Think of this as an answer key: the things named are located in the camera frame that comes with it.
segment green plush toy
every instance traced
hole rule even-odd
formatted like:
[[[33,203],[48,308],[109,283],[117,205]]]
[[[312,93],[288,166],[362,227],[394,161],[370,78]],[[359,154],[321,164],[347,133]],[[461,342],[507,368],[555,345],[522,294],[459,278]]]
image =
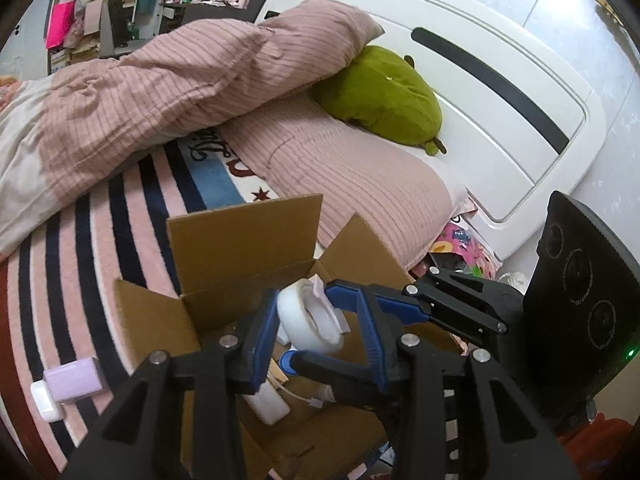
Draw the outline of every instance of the green plush toy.
[[[393,142],[423,146],[429,155],[446,153],[436,138],[442,126],[440,105],[409,56],[366,46],[347,68],[316,83],[311,93],[336,119],[356,121]]]

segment red star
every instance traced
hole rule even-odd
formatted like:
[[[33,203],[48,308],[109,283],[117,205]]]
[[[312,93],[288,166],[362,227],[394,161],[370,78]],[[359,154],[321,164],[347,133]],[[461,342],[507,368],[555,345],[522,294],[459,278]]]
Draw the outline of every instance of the red star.
[[[270,200],[271,199],[271,197],[269,196],[269,190],[263,191],[262,188],[260,188],[258,190],[258,192],[253,192],[252,191],[251,194],[255,196],[254,202],[258,202],[258,200]]]

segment black speaker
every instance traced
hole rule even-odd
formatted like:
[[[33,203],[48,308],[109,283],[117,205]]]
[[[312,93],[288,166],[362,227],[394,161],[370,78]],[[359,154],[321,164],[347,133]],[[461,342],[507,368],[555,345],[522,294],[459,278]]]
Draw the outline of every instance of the black speaker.
[[[536,404],[558,420],[640,350],[640,266],[587,206],[554,192],[523,300]]]

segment open brown box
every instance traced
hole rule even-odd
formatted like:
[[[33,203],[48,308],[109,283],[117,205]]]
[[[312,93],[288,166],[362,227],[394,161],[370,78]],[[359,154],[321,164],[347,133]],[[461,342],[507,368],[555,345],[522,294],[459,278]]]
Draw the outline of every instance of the open brown box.
[[[321,195],[311,195],[171,218],[168,233],[180,299],[123,280],[115,283],[119,321],[132,361],[139,364],[157,349],[173,356],[198,351],[236,319],[254,312],[265,288],[284,288],[305,276],[318,274],[325,283],[340,278],[398,289],[413,281],[358,216],[315,260],[321,204]],[[352,332],[336,357],[364,364],[357,320],[352,313],[345,314]],[[410,331],[439,348],[460,352],[453,338],[432,324],[412,325]],[[287,382],[288,389],[307,397],[318,386],[302,377]],[[284,399],[291,412],[270,427],[238,400],[249,480],[263,480],[272,468],[283,478],[322,480],[347,474],[386,440],[372,413],[336,404],[317,410],[289,396]],[[187,464],[192,417],[193,394],[189,394],[182,428]]]

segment white headboard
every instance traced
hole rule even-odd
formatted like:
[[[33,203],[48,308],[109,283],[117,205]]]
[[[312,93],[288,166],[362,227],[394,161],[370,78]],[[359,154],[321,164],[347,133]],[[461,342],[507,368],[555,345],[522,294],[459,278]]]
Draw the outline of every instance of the white headboard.
[[[302,0],[267,0],[258,14]],[[571,192],[606,136],[588,83],[551,49],[474,0],[338,0],[385,29],[373,43],[414,58],[440,101],[446,146],[480,209],[470,224],[504,260],[543,224],[553,190]]]

